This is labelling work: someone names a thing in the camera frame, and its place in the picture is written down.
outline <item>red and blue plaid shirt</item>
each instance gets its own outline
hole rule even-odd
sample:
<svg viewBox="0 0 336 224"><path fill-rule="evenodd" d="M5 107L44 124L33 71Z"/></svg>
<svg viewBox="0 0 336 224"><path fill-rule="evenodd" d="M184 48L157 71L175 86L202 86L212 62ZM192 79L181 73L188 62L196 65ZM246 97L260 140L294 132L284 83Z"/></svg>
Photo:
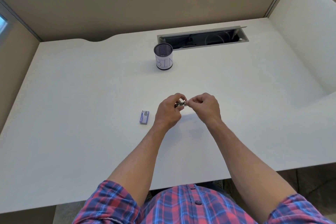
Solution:
<svg viewBox="0 0 336 224"><path fill-rule="evenodd" d="M194 184L157 194L139 207L119 184L104 181L86 201L74 224L257 224L222 194ZM299 194L287 197L271 212L267 224L332 224Z"/></svg>

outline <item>desk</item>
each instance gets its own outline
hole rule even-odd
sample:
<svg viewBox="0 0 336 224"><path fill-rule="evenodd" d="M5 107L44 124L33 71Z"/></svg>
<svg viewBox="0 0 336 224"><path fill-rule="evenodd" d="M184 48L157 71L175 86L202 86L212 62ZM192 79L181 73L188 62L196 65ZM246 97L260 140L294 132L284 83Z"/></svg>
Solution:
<svg viewBox="0 0 336 224"><path fill-rule="evenodd" d="M157 35L237 25L249 42L174 51L170 70L156 68ZM176 92L216 96L226 124L275 170L336 161L336 97L267 18L46 42L0 136L0 213L86 200ZM139 124L142 110L148 125ZM229 177L207 128L185 108L151 189Z"/></svg>

